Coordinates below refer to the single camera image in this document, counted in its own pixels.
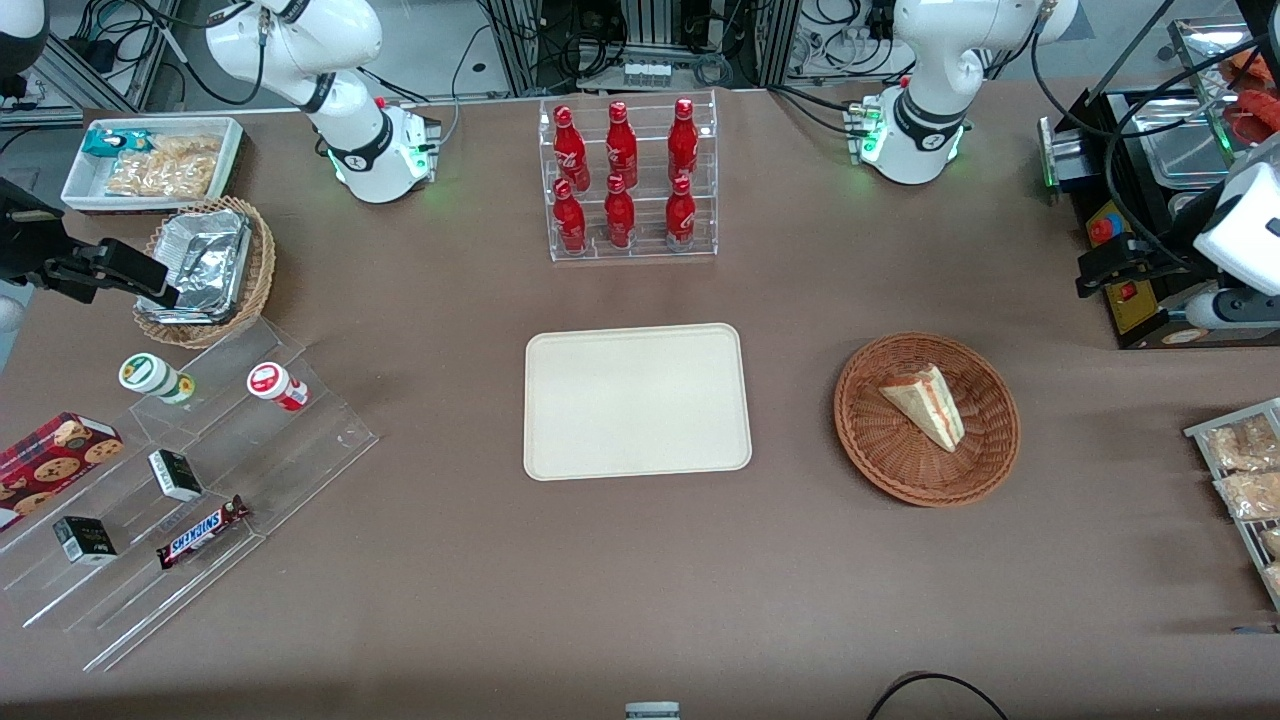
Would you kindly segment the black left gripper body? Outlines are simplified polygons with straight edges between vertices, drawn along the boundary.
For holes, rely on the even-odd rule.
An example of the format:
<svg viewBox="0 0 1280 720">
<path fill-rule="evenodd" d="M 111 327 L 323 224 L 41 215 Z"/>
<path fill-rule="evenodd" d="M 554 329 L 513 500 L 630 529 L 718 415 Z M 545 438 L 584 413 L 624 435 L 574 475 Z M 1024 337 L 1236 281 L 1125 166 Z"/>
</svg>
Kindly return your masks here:
<svg viewBox="0 0 1280 720">
<path fill-rule="evenodd" d="M 1124 270 L 1124 284 L 1155 282 L 1172 277 L 1196 284 L 1203 281 L 1203 268 L 1184 254 L 1158 240 L 1126 240 L 1130 266 Z"/>
</svg>

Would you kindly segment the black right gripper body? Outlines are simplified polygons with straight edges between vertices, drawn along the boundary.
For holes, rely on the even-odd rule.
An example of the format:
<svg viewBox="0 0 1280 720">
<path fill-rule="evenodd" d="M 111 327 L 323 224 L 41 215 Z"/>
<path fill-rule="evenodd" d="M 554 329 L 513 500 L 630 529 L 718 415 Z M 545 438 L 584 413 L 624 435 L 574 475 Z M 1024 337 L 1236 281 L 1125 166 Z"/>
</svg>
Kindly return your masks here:
<svg viewBox="0 0 1280 720">
<path fill-rule="evenodd" d="M 47 260 L 72 251 L 63 211 L 1 178 L 1 279 L 26 284 L 26 277 L 41 272 Z"/>
</svg>

